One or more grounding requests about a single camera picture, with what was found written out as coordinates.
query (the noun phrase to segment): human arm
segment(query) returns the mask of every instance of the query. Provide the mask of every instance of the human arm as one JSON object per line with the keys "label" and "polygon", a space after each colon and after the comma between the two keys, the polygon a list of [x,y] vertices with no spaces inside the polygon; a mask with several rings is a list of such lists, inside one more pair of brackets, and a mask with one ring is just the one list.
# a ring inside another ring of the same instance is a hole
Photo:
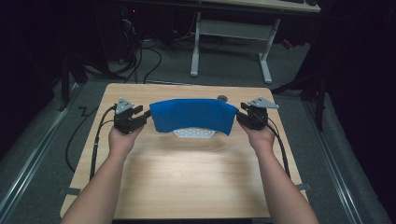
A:
{"label": "human arm", "polygon": [[273,221],[276,224],[318,223],[314,210],[274,154],[274,133],[268,127],[257,131],[240,125],[259,160],[264,195]]}
{"label": "human arm", "polygon": [[108,156],[61,223],[111,223],[117,207],[123,164],[143,127],[124,134],[111,129]]}

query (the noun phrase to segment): person's left arm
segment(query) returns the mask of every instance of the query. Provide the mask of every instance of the person's left arm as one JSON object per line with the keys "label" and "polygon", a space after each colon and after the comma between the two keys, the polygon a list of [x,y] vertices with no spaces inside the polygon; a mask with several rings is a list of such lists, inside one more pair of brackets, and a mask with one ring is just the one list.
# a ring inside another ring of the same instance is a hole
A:
{"label": "person's left arm", "polygon": [[64,214],[61,223],[111,223],[120,192],[123,164],[142,128],[124,134],[112,128],[109,153],[85,189]]}

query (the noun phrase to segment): forearm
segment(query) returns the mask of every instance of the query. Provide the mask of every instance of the forearm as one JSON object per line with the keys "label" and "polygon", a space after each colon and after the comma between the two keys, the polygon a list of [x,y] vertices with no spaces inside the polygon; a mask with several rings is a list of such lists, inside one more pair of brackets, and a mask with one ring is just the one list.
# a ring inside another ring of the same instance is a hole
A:
{"label": "forearm", "polygon": [[297,190],[271,150],[257,153],[265,199],[275,223],[318,223],[318,219]]}
{"label": "forearm", "polygon": [[117,207],[124,161],[107,157],[70,206],[62,223],[111,223]]}

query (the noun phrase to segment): blue fabric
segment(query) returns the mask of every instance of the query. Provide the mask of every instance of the blue fabric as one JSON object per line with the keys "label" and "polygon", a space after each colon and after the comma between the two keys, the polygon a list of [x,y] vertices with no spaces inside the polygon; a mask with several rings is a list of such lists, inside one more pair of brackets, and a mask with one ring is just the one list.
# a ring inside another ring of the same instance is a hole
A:
{"label": "blue fabric", "polygon": [[155,129],[170,133],[183,128],[207,128],[230,134],[237,108],[215,99],[174,99],[149,106]]}

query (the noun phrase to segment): black clamp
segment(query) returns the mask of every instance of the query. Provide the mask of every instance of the black clamp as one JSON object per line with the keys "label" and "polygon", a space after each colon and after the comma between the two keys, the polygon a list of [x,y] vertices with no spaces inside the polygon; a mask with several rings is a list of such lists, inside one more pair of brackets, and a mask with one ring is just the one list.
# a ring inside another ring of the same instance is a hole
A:
{"label": "black clamp", "polygon": [[149,110],[139,117],[132,118],[132,115],[136,115],[142,111],[142,105],[134,108],[134,103],[120,98],[114,115],[114,127],[122,133],[130,133],[142,127],[147,123],[147,119],[151,117],[151,112]]}
{"label": "black clamp", "polygon": [[279,106],[259,97],[249,101],[248,105],[241,103],[241,108],[247,111],[247,115],[238,111],[236,120],[251,130],[261,130],[268,124],[267,108],[278,109]]}

